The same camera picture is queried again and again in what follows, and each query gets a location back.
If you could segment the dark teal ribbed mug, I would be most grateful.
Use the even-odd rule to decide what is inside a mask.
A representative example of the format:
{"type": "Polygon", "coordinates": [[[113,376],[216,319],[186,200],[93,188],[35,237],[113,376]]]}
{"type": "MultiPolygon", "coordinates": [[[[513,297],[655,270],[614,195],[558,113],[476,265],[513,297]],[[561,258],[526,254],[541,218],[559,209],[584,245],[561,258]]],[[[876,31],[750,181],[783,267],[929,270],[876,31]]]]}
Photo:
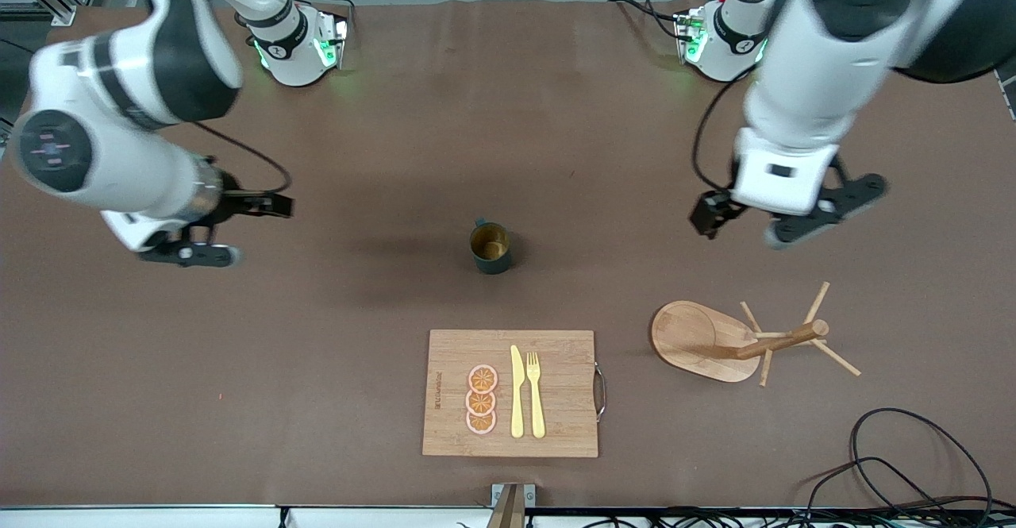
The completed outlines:
{"type": "Polygon", "coordinates": [[[500,275],[512,267],[509,230],[497,222],[478,218],[469,235],[469,250],[478,270],[485,275],[500,275]]]}

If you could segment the wooden mug tree stand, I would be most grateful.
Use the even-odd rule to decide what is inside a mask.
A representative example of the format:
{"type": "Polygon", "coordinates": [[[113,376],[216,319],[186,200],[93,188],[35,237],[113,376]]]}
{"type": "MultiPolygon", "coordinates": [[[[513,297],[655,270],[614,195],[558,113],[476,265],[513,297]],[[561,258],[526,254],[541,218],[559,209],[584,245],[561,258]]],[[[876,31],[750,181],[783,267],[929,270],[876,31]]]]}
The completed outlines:
{"type": "Polygon", "coordinates": [[[829,325],[818,318],[830,288],[822,283],[805,318],[792,330],[764,332],[747,303],[741,303],[746,321],[693,301],[675,301],[658,308],[649,323],[649,340],[658,358],[672,368],[707,377],[714,382],[740,383],[759,375],[765,387],[777,351],[811,347],[849,372],[861,376],[827,344],[829,325]]]}

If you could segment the pale yellow plastic fork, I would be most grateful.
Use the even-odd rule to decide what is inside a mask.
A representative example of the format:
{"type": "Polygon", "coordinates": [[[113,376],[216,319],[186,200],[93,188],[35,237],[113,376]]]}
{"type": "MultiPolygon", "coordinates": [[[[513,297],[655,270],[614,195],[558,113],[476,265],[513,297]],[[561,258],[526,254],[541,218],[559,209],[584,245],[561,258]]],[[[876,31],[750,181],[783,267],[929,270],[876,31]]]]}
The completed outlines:
{"type": "Polygon", "coordinates": [[[541,440],[547,434],[547,426],[545,425],[543,399],[541,398],[541,362],[537,352],[527,352],[525,364],[531,394],[531,430],[533,431],[533,436],[541,440]]]}

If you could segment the pale yellow plastic knife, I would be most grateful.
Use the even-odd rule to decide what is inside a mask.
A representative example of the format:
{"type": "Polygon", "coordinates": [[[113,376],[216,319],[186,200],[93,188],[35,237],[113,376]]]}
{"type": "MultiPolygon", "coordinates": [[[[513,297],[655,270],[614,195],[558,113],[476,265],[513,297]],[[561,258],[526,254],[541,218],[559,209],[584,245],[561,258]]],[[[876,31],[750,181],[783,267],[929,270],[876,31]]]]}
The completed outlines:
{"type": "Polygon", "coordinates": [[[518,440],[524,435],[524,415],[522,409],[521,389],[526,380],[525,365],[521,352],[516,345],[510,346],[512,364],[512,409],[510,433],[518,440]]]}

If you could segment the bamboo cutting board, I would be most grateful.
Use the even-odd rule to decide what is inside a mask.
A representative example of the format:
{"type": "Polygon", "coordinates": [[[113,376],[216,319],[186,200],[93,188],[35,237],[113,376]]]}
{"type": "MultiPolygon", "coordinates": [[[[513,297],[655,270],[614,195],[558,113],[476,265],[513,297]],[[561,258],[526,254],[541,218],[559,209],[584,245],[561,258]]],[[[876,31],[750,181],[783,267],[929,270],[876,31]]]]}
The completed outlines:
{"type": "Polygon", "coordinates": [[[600,402],[595,398],[595,334],[591,330],[431,330],[421,451],[426,456],[468,458],[595,458],[599,454],[600,402]],[[512,364],[516,345],[537,352],[545,437],[531,430],[531,394],[521,389],[524,435],[510,433],[512,364]],[[497,426],[473,434],[465,423],[468,373],[478,364],[498,372],[497,426]]]}

